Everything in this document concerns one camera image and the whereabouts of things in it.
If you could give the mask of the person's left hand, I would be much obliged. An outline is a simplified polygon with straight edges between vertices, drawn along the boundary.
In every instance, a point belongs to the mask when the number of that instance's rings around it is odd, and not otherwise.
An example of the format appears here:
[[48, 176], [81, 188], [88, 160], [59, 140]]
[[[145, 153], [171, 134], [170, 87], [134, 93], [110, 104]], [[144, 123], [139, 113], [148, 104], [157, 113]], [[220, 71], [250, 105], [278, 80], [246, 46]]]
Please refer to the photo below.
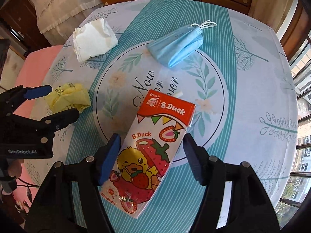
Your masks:
[[10, 182], [19, 178], [22, 173], [23, 159], [1, 158], [1, 182]]

